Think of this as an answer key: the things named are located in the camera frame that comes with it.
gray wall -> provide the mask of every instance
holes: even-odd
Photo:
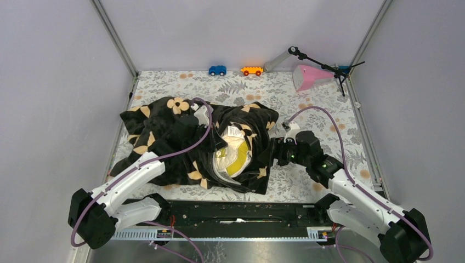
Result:
[[[131,77],[90,1],[0,1],[0,262],[67,262]]]
[[[392,199],[463,262],[465,2],[394,1],[353,77]]]
[[[262,66],[296,45],[348,64],[383,0],[104,0],[139,70]],[[293,69],[289,58],[276,69]]]

yellow toy bus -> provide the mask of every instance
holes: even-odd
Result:
[[[244,76],[248,76],[250,73],[260,76],[263,72],[261,67],[243,67],[241,72],[244,73]]]

floral tablecloth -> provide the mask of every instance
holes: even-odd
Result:
[[[143,71],[131,107],[149,104],[164,96],[185,99],[201,97],[218,104],[237,106],[259,101],[279,112],[278,124],[306,106],[323,107],[331,113],[341,130],[350,170],[364,184],[373,187],[351,103],[348,96],[342,97],[336,82],[319,84],[298,93],[290,72],[263,73],[259,77],[244,77],[239,72],[228,72],[224,77],[211,77],[206,71]],[[307,110],[295,121],[301,130],[312,130],[315,133],[325,153],[341,159],[336,130],[324,113]],[[113,164],[132,150],[127,140],[127,131],[123,130]],[[275,125],[270,136],[284,136],[285,133],[281,125]],[[312,181],[303,167],[289,164],[272,167],[266,195],[237,193],[222,187],[205,190],[199,185],[161,187],[146,184],[133,194],[133,198],[142,198],[155,192],[165,199],[314,203],[329,190]]]

toy car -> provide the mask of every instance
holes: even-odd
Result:
[[[248,76],[249,73],[255,73],[255,75],[260,76],[263,72],[261,67],[243,67],[241,72],[244,73],[244,76]]]
[[[210,76],[215,76],[215,75],[224,76],[226,75],[226,67],[225,66],[211,66],[210,69],[208,70],[208,74]]]

black blanket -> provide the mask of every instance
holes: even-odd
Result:
[[[127,158],[115,164],[110,176],[121,173],[146,151],[154,151],[160,155],[157,149],[162,148],[160,147],[162,144],[156,143],[157,140],[168,141],[172,150],[181,150],[195,143],[204,134],[205,127],[197,126],[196,130],[185,132],[182,140],[170,137],[173,134],[172,128],[179,123],[180,118],[194,114],[195,111],[190,104],[190,100],[165,97],[151,104],[122,112],[120,116],[129,133],[128,141],[133,144],[134,149]],[[257,157],[262,155],[260,160],[266,159],[263,158],[263,154],[269,144],[268,130],[276,123],[278,113],[258,102],[239,107],[210,105],[213,107],[213,127],[209,137],[188,153],[167,159],[166,171],[150,182],[160,186],[170,184],[200,184],[204,188],[222,186],[239,192],[265,194],[270,167],[268,163],[260,162]],[[252,152],[250,164],[240,175],[232,178],[239,184],[228,183],[219,178],[212,165],[214,152],[219,150],[218,145],[225,145],[225,141],[222,141],[219,135],[230,125],[240,130]]]

